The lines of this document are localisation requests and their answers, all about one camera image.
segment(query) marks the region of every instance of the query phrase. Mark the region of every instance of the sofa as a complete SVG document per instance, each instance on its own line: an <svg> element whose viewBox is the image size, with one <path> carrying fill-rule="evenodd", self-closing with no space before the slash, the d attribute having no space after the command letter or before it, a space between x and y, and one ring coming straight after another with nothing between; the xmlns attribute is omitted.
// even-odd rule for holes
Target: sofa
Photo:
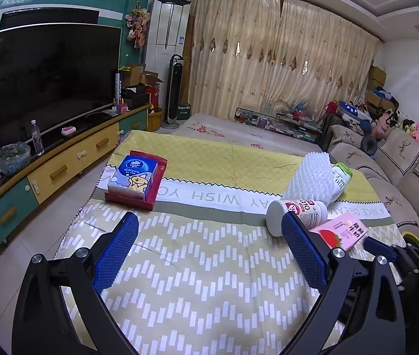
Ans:
<svg viewBox="0 0 419 355"><path fill-rule="evenodd" d="M400 128L390 128L372 159L360 150L359 134L342 125L332 125L329 133L331 162L361 171L404 239L419 245L419 143Z"/></svg>

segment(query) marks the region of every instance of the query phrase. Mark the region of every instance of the yellow bucket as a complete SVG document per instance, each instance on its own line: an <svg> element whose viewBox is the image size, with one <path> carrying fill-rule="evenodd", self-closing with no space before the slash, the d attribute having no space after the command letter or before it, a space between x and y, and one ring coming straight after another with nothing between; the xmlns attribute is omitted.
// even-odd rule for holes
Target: yellow bucket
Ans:
<svg viewBox="0 0 419 355"><path fill-rule="evenodd" d="M155 132L160 128L161 110L155 113L149 113L147 118L147 132Z"/></svg>

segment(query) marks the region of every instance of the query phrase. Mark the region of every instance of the tile floor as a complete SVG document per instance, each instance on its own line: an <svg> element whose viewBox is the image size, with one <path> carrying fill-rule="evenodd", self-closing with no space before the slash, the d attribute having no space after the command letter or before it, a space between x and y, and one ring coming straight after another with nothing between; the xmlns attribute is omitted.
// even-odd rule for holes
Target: tile floor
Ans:
<svg viewBox="0 0 419 355"><path fill-rule="evenodd" d="M174 131L161 128L157 132L171 134ZM0 255L0 346L9 355L15 305L30 258L36 253L43 253L47 259L54 257L76 212L93 191L107 159L108 156L97 161L48 199L40 213L22 226Z"/></svg>

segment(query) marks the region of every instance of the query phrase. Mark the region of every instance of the blue tissue pack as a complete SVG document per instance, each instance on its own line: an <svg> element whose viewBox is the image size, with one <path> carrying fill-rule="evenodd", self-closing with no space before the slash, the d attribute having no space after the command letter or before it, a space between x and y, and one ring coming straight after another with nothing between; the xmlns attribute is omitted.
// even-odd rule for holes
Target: blue tissue pack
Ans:
<svg viewBox="0 0 419 355"><path fill-rule="evenodd" d="M146 201L158 164L146 157L128 155L108 183L109 193Z"/></svg>

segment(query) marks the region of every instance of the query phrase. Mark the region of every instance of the water bottle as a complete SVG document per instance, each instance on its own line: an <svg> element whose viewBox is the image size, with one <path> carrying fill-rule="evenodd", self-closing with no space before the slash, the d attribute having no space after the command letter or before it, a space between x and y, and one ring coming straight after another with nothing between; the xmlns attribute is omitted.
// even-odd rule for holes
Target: water bottle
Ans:
<svg viewBox="0 0 419 355"><path fill-rule="evenodd" d="M38 129L37 124L35 124L35 120L32 120L31 123L33 146L35 147L35 153L37 153L37 156L40 156L45 152L43 149L42 138L40 137L40 129Z"/></svg>

